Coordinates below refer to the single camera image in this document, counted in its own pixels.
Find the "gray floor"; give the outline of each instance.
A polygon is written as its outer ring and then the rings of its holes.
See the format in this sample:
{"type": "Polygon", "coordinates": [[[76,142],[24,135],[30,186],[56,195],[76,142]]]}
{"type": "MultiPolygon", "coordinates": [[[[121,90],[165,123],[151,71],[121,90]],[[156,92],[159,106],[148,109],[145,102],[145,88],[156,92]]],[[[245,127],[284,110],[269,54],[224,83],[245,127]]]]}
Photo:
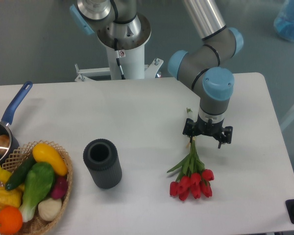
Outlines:
{"type": "MultiPolygon", "coordinates": [[[[75,63],[80,69],[108,66],[97,37],[80,33],[70,17],[73,2],[0,0],[0,85],[26,80],[73,82],[75,63]]],[[[242,51],[222,66],[233,73],[263,74],[280,120],[294,103],[294,43],[280,39],[273,29],[283,0],[216,2],[227,25],[237,28],[245,39],[242,51]]],[[[163,59],[162,75],[170,76],[171,55],[180,49],[198,49],[200,38],[180,0],[138,0],[138,11],[152,27],[146,63],[155,57],[163,59]]],[[[294,122],[283,136],[294,169],[294,122]]]]}

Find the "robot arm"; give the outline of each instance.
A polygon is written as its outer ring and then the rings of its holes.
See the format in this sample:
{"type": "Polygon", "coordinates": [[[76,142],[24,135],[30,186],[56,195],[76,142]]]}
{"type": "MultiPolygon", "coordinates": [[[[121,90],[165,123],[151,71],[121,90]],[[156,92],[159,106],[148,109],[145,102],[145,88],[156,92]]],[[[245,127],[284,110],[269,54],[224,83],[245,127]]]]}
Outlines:
{"type": "Polygon", "coordinates": [[[231,143],[233,127],[222,127],[233,93],[234,77],[219,65],[243,46],[243,37],[227,28],[214,0],[183,0],[204,45],[193,54],[176,52],[169,72],[200,97],[197,122],[186,120],[183,134],[212,136],[221,144],[231,143]]]}
{"type": "MultiPolygon", "coordinates": [[[[219,65],[240,51],[243,38],[236,29],[226,27],[214,0],[183,0],[183,3],[204,42],[192,54],[176,52],[168,63],[170,74],[200,97],[197,121],[187,119],[183,134],[191,138],[211,136],[219,141],[220,148],[223,143],[231,143],[232,138],[233,128],[223,128],[222,124],[233,93],[234,77],[219,65]]],[[[100,41],[114,50],[132,50],[146,43],[150,36],[149,23],[136,12],[136,0],[77,0],[77,8],[87,21],[84,27],[89,24],[100,41]]],[[[128,66],[136,68],[135,60],[128,66]]]]}

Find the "black cylinder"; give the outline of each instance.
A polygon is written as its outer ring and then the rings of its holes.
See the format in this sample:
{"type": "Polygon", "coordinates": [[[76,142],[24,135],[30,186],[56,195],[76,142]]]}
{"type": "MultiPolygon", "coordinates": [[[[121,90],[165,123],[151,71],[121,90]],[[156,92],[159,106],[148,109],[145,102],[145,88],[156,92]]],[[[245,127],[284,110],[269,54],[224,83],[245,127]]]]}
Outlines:
{"type": "Polygon", "coordinates": [[[117,148],[105,139],[90,142],[83,153],[86,164],[95,184],[99,188],[112,188],[122,178],[122,170],[117,148]]]}

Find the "bok choy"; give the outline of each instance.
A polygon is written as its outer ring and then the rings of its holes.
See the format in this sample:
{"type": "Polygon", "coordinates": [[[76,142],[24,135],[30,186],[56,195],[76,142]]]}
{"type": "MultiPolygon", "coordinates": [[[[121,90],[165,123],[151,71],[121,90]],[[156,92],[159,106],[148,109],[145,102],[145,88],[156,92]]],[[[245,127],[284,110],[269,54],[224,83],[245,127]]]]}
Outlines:
{"type": "Polygon", "coordinates": [[[49,163],[36,163],[31,168],[25,179],[23,204],[20,207],[23,222],[34,217],[37,205],[48,195],[54,181],[54,171],[49,163]]]}

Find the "garlic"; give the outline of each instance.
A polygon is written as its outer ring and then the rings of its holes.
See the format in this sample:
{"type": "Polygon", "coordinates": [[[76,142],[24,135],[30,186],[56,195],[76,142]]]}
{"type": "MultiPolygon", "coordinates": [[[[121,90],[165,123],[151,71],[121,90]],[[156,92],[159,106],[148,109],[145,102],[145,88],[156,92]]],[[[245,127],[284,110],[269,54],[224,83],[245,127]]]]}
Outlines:
{"type": "Polygon", "coordinates": [[[59,214],[62,207],[61,199],[48,198],[38,204],[39,216],[45,221],[52,221],[59,214]]]}

